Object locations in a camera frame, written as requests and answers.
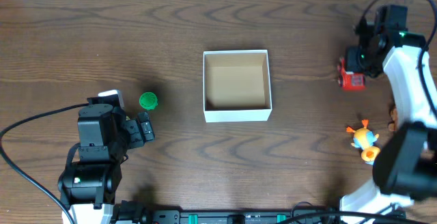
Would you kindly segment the red toy fire truck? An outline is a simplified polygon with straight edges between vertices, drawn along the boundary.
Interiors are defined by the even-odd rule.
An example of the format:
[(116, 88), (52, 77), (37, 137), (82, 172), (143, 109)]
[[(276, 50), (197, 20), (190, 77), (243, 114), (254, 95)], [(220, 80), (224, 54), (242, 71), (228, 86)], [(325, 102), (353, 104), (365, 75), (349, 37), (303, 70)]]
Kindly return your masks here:
[(361, 91), (365, 89), (365, 75), (362, 73), (348, 72), (345, 69), (344, 57), (339, 58), (337, 65), (338, 85), (344, 91)]

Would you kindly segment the brown plush toy with orange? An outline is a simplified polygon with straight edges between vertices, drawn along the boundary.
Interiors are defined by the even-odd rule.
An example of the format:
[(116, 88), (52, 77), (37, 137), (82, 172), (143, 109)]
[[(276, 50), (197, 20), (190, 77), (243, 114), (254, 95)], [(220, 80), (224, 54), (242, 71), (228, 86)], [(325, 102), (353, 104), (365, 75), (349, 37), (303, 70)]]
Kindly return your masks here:
[(397, 107), (396, 106), (394, 106), (390, 110), (389, 115), (390, 115), (391, 121), (388, 124), (388, 130), (391, 132), (395, 132), (397, 130), (397, 122), (398, 122)]

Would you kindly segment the orange blue toy duck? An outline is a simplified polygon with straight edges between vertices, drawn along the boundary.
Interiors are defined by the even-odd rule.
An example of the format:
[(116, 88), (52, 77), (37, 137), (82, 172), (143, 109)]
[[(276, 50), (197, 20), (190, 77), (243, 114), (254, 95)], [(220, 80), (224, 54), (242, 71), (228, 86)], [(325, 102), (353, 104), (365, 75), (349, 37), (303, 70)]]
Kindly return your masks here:
[(368, 165), (373, 165), (376, 157), (380, 153), (380, 148), (376, 146), (379, 134), (374, 134), (369, 128), (369, 120), (362, 120), (362, 128), (357, 130), (351, 126), (346, 127), (346, 132), (353, 134), (351, 146), (361, 150), (361, 158)]

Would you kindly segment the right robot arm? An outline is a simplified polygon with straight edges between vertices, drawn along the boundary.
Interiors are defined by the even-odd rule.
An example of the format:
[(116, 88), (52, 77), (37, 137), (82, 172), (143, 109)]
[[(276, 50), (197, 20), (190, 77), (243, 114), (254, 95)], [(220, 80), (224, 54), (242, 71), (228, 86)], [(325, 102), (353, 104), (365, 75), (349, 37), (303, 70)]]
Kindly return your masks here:
[(404, 6), (385, 5), (374, 22), (360, 20), (359, 43), (347, 48), (337, 66), (339, 86), (348, 91), (364, 89), (367, 77), (387, 75), (394, 100), (393, 136), (383, 148), (367, 120), (362, 128), (346, 129), (351, 145), (372, 166), (373, 178), (341, 198), (342, 212), (392, 215), (398, 207), (436, 196), (436, 159), (421, 156), (423, 150), (436, 151), (436, 86), (425, 37), (408, 31), (407, 13)]

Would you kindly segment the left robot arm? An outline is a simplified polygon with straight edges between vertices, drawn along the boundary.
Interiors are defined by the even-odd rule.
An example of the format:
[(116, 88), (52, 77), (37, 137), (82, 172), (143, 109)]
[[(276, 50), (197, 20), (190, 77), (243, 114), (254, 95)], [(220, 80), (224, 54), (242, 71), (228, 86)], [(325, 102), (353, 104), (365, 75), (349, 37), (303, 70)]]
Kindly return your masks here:
[(74, 223), (151, 223), (152, 215), (133, 201), (116, 203), (128, 150), (155, 138), (148, 113), (127, 117), (119, 94), (88, 98), (79, 111), (79, 143), (68, 152), (59, 177), (61, 202)]

